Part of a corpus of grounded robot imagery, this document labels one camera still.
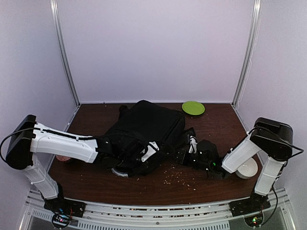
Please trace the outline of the black student backpack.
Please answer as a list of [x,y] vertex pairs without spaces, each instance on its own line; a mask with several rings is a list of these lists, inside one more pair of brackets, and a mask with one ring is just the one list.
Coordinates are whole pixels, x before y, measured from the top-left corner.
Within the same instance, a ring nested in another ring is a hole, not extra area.
[[149,169],[145,172],[117,172],[123,177],[147,175],[154,171],[169,154],[176,152],[184,143],[186,131],[185,115],[174,109],[158,106],[142,100],[133,107],[119,107],[118,121],[104,134],[110,135],[111,141],[123,153],[138,153],[147,148],[149,142],[155,141],[159,151],[151,156],[146,163]]

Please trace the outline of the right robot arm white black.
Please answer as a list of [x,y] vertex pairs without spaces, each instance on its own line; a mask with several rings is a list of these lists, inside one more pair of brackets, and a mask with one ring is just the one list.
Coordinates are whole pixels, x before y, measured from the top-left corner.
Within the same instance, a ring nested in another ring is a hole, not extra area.
[[249,211],[257,211],[264,204],[266,196],[278,178],[284,165],[293,154],[293,129],[286,123],[259,117],[254,127],[224,157],[208,140],[197,141],[191,128],[183,136],[184,143],[175,152],[177,164],[197,170],[206,170],[219,179],[227,178],[259,152],[267,154],[267,160],[258,177],[253,192],[246,200]]

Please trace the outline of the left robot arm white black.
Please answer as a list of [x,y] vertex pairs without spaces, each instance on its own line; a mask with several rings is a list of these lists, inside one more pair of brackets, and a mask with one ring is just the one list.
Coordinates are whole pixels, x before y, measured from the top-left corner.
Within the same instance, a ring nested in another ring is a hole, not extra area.
[[124,162],[125,156],[111,141],[110,135],[99,137],[80,136],[49,128],[36,121],[36,116],[27,115],[9,140],[7,153],[1,159],[11,168],[24,172],[28,180],[59,213],[69,209],[63,198],[61,186],[53,180],[41,165],[36,153],[48,153],[97,164],[113,169]]

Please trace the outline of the green plate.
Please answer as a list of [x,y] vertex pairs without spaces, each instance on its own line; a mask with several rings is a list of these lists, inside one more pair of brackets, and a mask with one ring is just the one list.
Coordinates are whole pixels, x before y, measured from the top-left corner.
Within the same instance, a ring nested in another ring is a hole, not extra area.
[[205,112],[205,106],[196,101],[187,101],[182,104],[182,110],[189,115],[201,115]]

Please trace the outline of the white bowl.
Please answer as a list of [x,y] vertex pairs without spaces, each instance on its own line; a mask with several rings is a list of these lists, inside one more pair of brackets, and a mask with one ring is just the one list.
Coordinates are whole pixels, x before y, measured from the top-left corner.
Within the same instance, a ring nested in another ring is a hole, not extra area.
[[236,171],[236,175],[241,179],[250,179],[258,172],[258,165],[253,158],[243,163]]

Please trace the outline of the red patterned small bowl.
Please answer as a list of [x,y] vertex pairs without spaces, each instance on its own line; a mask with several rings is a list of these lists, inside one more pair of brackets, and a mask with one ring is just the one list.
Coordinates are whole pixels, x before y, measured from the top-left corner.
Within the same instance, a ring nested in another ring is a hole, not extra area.
[[62,163],[70,163],[72,161],[72,158],[56,155],[56,159]]

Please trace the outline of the front aluminium rail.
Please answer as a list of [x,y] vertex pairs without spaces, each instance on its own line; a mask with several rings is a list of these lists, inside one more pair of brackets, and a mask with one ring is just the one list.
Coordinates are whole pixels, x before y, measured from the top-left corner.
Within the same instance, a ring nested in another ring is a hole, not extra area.
[[271,207],[234,216],[229,201],[173,206],[132,206],[85,202],[82,217],[68,230],[249,230],[247,221],[264,215],[262,230],[296,230],[290,200],[284,189],[268,195]]

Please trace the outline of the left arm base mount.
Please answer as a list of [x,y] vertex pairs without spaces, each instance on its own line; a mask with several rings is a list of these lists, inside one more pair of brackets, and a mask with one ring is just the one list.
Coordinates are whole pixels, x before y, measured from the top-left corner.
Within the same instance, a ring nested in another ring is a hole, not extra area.
[[44,200],[44,209],[53,213],[51,223],[57,230],[68,227],[73,221],[73,217],[83,217],[86,204],[81,201],[66,199],[60,184],[58,184],[58,196],[56,198],[46,199],[43,195],[41,197]]

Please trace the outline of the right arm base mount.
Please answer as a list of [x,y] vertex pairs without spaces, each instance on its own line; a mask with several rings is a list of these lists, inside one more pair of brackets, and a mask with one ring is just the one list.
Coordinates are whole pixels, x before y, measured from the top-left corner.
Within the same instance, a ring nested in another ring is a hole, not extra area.
[[229,203],[232,216],[244,216],[245,223],[252,228],[258,228],[264,223],[263,211],[270,208],[268,196],[258,195],[254,192],[250,197]]

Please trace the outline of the right aluminium frame post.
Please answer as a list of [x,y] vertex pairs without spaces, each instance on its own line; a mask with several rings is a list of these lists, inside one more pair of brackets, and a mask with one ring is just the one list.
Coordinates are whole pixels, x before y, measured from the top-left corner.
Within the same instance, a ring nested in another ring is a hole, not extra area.
[[256,44],[256,38],[257,38],[257,33],[258,33],[259,21],[260,21],[261,6],[262,6],[261,0],[254,0],[247,47],[246,47],[243,65],[241,68],[235,95],[232,101],[232,106],[234,108],[238,108],[238,105],[241,100],[241,97],[242,97],[242,94],[245,88],[245,84],[247,81],[251,57],[252,57],[252,53],[254,50],[254,46]]

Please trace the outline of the aluminium frame post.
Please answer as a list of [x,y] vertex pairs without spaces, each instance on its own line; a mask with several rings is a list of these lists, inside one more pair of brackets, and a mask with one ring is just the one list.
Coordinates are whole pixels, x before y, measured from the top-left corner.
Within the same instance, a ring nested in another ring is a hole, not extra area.
[[68,86],[69,86],[70,92],[72,94],[74,103],[75,103],[76,106],[80,106],[81,103],[80,103],[79,97],[77,95],[75,84],[74,84],[73,79],[72,79],[71,69],[70,69],[69,61],[68,61],[68,56],[67,56],[66,49],[65,49],[64,38],[63,38],[63,33],[62,33],[62,28],[61,28],[61,23],[60,23],[58,1],[57,0],[51,0],[50,6],[51,6],[51,13],[52,13],[53,21],[54,21],[56,34],[57,34],[57,40],[58,40],[58,45],[59,45],[61,61],[62,61],[63,68],[64,68],[64,73],[65,73],[66,79],[68,81]]
[[256,38],[257,38],[257,33],[258,33],[259,21],[260,21],[261,6],[262,6],[261,0],[254,0],[247,47],[246,47],[243,65],[241,68],[235,95],[232,101],[232,106],[234,108],[238,108],[238,105],[241,100],[241,97],[242,97],[242,94],[245,88],[245,84],[247,81],[251,57],[252,57],[252,53],[254,50],[254,46],[256,44]]

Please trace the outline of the left aluminium frame post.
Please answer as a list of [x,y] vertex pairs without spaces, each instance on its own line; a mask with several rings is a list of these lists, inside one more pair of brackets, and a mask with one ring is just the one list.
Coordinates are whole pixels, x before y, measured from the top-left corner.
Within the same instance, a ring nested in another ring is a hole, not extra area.
[[80,106],[81,103],[80,103],[79,97],[77,95],[75,84],[74,84],[73,79],[72,79],[71,69],[70,69],[69,61],[68,61],[68,56],[67,56],[66,49],[65,49],[64,38],[63,38],[63,33],[62,33],[62,28],[61,28],[61,23],[60,23],[58,1],[57,0],[51,0],[50,6],[51,6],[51,13],[52,13],[53,21],[54,21],[56,34],[57,34],[57,40],[58,40],[58,45],[59,45],[61,61],[62,61],[63,68],[64,68],[64,73],[65,73],[66,79],[68,81],[68,86],[69,86],[70,92],[72,94],[74,103],[75,103],[76,106]]

